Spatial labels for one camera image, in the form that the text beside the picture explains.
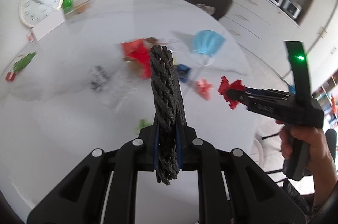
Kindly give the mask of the red crumpled wrapper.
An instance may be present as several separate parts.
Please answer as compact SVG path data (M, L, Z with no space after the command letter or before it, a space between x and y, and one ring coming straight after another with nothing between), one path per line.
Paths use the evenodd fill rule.
M150 48L156 44L154 38L141 38L121 44L124 61L132 74L142 79L151 77Z

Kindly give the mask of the white card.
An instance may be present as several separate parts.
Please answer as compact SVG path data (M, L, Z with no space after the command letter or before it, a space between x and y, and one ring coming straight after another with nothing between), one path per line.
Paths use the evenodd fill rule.
M48 33L54 30L59 25L65 22L63 10L57 10L51 13L47 18L38 23L30 30L30 35L27 36L30 42L40 41Z

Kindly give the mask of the clear plastic wrapper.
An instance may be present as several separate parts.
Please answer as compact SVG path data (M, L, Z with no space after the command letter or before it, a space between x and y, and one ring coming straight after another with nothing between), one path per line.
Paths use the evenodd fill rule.
M132 71L131 62L119 64L108 71L102 65L94 65L89 69L90 87L97 94L100 103L118 112L123 104L131 98L136 90L148 83Z

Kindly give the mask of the pink paper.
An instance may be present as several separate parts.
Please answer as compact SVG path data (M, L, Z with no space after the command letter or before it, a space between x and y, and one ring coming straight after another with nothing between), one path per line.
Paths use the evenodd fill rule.
M197 80L195 84L196 92L198 93L198 95L200 95L205 100L211 99L210 91L212 89L213 89L213 85L204 78Z

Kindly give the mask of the blue crumpled paper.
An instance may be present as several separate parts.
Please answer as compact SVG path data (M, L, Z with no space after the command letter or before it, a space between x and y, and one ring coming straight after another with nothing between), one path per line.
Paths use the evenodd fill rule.
M178 76L178 80L181 81L182 83L187 83L190 78L191 68L184 64L178 64L175 67L176 67L176 73Z

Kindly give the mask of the white drawer cabinet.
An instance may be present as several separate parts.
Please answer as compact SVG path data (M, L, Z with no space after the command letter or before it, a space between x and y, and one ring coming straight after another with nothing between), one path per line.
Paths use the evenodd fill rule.
M299 26L268 0L233 0L220 20L235 40L281 77L290 69L285 41L295 40Z

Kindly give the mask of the blue face mask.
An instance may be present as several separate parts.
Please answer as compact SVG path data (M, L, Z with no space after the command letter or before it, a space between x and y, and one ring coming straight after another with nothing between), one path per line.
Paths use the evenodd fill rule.
M199 56L202 66L209 66L225 41L226 38L223 35L215 31L203 30L194 36L191 50L195 55Z

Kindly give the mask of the green red candy packet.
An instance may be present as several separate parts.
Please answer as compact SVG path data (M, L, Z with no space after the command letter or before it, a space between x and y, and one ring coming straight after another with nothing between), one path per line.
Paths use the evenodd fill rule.
M25 56L20 55L18 60L13 64L10 71L6 74L5 81L13 82L18 73L21 72L27 65L29 65L32 59L36 56L37 52L31 52Z

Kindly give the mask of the green paper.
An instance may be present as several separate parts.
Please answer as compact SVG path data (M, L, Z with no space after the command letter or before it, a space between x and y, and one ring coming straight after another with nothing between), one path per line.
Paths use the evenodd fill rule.
M135 127L136 133L140 133L140 130L146 127L152 126L152 123L147 119L140 119L138 125Z

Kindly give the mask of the white wall clock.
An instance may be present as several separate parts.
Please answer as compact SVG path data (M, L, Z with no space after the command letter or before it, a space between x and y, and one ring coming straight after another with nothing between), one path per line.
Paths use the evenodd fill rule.
M21 22L33 28L55 11L61 9L63 0L21 0L19 17Z

